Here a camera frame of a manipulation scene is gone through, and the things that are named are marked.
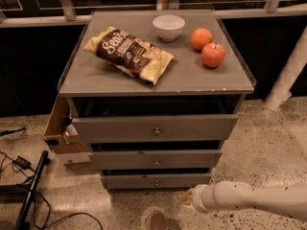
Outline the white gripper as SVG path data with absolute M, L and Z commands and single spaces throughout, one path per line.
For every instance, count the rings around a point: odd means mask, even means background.
M 191 197 L 191 201 L 190 200 L 184 200 L 182 202 L 182 206 L 187 208 L 187 209 L 191 209 L 193 210 L 194 208 L 200 212 L 200 213 L 208 213 L 209 210 L 206 208 L 205 204 L 204 204 L 204 194 L 205 194 L 205 190 L 208 188 L 208 186 L 206 184 L 200 184 L 197 185 L 194 189 L 190 188 L 188 191 L 186 191 L 182 197 L 183 198 L 190 198 Z

